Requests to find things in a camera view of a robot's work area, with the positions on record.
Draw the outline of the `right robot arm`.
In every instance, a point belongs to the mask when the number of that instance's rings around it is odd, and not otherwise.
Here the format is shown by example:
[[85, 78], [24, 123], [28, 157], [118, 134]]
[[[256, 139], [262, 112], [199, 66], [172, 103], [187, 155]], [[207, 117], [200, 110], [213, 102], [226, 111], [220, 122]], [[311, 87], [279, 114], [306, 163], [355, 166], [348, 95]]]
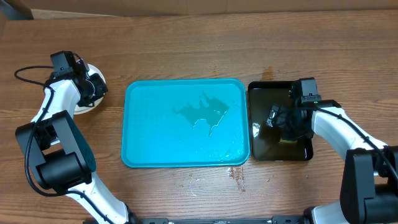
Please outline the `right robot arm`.
[[267, 125], [287, 141], [318, 135], [344, 160], [340, 197], [304, 211], [302, 223], [397, 222], [397, 147], [368, 134], [335, 100], [324, 100], [314, 78], [291, 83], [292, 106], [272, 105]]

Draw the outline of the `white plate with orange stain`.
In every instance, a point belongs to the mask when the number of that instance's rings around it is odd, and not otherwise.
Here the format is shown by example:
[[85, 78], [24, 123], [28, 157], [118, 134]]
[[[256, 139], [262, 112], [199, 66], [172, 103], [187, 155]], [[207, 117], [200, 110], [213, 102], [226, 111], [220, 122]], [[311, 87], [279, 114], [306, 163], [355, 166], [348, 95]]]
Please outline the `white plate with orange stain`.
[[[100, 76], [100, 78], [102, 79], [102, 81], [104, 83], [106, 83], [105, 77], [103, 76], [103, 74], [101, 73], [101, 71], [98, 68], [96, 68], [94, 65], [91, 65], [91, 64], [88, 64], [88, 68], [89, 68], [88, 74], [89, 74], [90, 77], [93, 76], [95, 73], [97, 73]], [[87, 112], [93, 110], [94, 108], [96, 108], [102, 102], [103, 98], [104, 97], [97, 99], [94, 102], [94, 107], [86, 107], [86, 106], [78, 106], [78, 105], [76, 105], [75, 106], [74, 115], [87, 113]]]

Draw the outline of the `green yellow sponge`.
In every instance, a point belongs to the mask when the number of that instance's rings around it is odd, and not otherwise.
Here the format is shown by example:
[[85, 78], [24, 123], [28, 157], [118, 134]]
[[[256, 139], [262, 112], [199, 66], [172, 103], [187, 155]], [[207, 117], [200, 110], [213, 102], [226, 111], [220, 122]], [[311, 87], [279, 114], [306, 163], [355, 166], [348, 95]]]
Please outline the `green yellow sponge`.
[[283, 132], [280, 135], [279, 143], [280, 144], [296, 144], [297, 136], [294, 133]]

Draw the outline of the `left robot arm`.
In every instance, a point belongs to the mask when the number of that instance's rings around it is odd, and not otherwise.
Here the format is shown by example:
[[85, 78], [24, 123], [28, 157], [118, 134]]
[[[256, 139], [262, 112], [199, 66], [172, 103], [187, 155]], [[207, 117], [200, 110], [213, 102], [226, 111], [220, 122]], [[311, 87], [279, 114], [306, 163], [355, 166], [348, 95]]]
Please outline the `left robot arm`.
[[15, 131], [30, 187], [44, 197], [75, 200], [94, 223], [139, 223], [99, 178], [93, 151], [73, 120], [102, 101], [108, 92], [104, 76], [75, 52], [50, 59], [53, 71], [41, 84], [45, 97], [39, 112]]

